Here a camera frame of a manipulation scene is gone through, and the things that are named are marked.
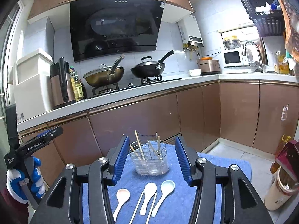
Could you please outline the blue white gloved hand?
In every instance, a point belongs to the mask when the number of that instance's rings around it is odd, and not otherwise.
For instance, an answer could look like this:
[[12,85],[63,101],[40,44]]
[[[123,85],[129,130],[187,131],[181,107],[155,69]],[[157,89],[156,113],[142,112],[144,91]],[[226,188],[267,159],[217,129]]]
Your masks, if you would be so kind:
[[[41,199],[46,192],[45,183],[40,171],[41,160],[34,156],[32,159],[34,160],[34,170],[30,175],[33,182],[31,192],[38,199]],[[11,169],[7,171],[7,190],[11,197],[21,204],[28,203],[28,199],[20,185],[20,181],[23,181],[24,179],[25,174],[18,169]]]

